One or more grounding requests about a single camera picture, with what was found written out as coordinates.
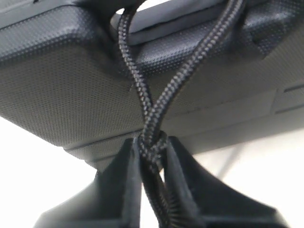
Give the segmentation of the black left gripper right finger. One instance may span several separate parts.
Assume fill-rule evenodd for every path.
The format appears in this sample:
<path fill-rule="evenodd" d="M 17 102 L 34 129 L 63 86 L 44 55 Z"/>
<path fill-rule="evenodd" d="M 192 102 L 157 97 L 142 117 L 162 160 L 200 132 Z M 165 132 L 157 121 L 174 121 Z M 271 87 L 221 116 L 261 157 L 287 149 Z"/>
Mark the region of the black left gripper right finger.
<path fill-rule="evenodd" d="M 168 138 L 165 184 L 172 228 L 286 228 L 273 207 L 229 187 Z"/>

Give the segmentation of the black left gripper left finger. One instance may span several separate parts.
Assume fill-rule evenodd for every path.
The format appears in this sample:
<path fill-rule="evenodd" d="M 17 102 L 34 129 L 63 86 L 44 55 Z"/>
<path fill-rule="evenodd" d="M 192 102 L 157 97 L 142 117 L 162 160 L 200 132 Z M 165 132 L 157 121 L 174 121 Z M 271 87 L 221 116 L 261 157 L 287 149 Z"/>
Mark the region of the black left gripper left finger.
<path fill-rule="evenodd" d="M 112 163 L 83 191 L 44 212 L 36 228 L 138 228 L 142 180 L 135 139 L 124 141 Z"/>

